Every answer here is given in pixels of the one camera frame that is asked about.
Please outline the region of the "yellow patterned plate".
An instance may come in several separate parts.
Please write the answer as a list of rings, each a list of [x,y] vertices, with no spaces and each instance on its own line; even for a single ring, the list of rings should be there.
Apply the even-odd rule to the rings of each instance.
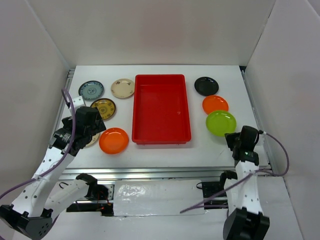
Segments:
[[[116,104],[109,98],[100,98],[95,100],[91,105],[91,108],[97,108],[101,118],[106,121],[110,119],[116,113]]]

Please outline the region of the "green plate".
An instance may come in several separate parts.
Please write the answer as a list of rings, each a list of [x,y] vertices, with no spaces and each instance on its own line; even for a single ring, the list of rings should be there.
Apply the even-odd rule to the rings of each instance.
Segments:
[[[217,137],[224,137],[225,134],[235,132],[237,121],[236,118],[228,111],[216,110],[207,116],[205,125],[211,134]]]

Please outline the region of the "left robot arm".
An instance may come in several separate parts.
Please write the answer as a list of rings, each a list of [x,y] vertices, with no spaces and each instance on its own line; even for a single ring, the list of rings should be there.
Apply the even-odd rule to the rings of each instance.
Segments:
[[[54,195],[51,192],[67,166],[98,133],[106,130],[97,108],[81,106],[62,119],[54,132],[40,166],[21,194],[1,205],[0,218],[10,228],[31,240],[43,239],[57,217],[73,202],[85,198],[107,200],[109,189],[92,175],[81,173]]]

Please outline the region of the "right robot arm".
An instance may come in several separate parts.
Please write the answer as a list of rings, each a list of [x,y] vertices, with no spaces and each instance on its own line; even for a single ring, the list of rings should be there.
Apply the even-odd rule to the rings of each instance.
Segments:
[[[232,151],[235,171],[225,171],[217,184],[221,195],[227,196],[228,215],[223,225],[224,240],[263,240],[270,227],[258,191],[259,155],[254,148],[259,131],[243,126],[241,132],[226,133]]]

